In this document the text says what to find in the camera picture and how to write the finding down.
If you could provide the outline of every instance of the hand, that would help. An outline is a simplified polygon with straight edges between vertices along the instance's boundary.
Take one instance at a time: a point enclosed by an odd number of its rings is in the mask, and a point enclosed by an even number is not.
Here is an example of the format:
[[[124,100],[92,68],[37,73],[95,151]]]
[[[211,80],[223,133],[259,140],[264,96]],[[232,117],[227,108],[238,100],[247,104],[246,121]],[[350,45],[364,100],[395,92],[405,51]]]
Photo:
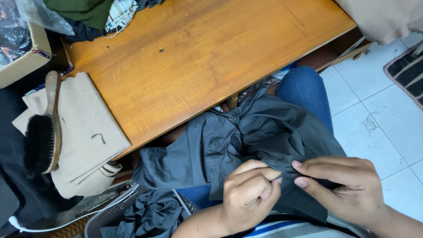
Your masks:
[[[301,174],[342,184],[332,191],[309,177],[294,183],[335,216],[369,229],[390,216],[383,202],[379,176],[369,160],[348,157],[318,157],[292,166]]]
[[[228,175],[224,184],[222,223],[230,234],[248,230],[269,214],[280,197],[280,171],[249,160]]]

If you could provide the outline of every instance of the white tile floor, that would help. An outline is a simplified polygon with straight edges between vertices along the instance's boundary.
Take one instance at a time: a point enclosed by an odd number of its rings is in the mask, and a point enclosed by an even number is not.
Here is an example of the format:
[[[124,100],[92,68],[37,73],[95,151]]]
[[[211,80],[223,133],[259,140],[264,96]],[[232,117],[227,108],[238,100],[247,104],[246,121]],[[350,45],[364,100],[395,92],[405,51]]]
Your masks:
[[[423,40],[422,34],[370,47],[320,75],[335,137],[348,156],[371,160],[385,203],[423,222],[423,111],[383,72],[383,66]]]

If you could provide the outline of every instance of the plastic basket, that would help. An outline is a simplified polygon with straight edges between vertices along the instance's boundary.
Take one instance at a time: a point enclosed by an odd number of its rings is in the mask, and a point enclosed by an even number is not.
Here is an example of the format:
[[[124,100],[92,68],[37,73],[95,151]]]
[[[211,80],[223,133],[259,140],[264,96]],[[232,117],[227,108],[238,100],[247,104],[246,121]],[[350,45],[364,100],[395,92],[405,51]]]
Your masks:
[[[113,206],[109,207],[108,209],[101,211],[91,217],[88,220],[87,224],[85,225],[84,235],[85,238],[100,238],[102,235],[100,233],[100,228],[105,226],[118,226],[121,221],[124,220],[124,212],[125,210],[133,205],[137,198],[149,191],[150,189],[143,186],[132,186],[126,192],[118,196],[111,204],[123,199],[128,194],[132,193],[129,197],[125,200],[114,204]],[[182,204],[182,207],[186,210],[189,215],[192,215],[200,210],[195,204],[190,202],[184,196],[179,194],[177,191],[173,189],[176,197],[178,198],[179,202]]]

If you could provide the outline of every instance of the blue jeans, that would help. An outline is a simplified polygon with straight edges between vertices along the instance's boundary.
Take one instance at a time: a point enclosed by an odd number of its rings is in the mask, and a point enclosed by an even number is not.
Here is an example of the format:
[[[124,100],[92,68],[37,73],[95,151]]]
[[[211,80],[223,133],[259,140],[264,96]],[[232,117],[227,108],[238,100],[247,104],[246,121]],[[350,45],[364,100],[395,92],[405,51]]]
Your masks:
[[[287,102],[308,109],[332,131],[332,117],[323,79],[312,68],[301,66],[291,70],[282,79],[277,95]],[[222,201],[209,201],[210,186],[177,189],[177,191],[201,209],[208,208]]]

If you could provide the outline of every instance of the wooden table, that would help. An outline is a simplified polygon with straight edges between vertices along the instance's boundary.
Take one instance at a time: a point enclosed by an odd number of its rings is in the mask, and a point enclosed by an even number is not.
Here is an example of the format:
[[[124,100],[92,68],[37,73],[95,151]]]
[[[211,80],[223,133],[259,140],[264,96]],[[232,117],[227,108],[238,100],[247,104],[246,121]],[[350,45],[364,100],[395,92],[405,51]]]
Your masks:
[[[68,46],[132,146],[356,27],[332,0],[166,0],[116,37]]]

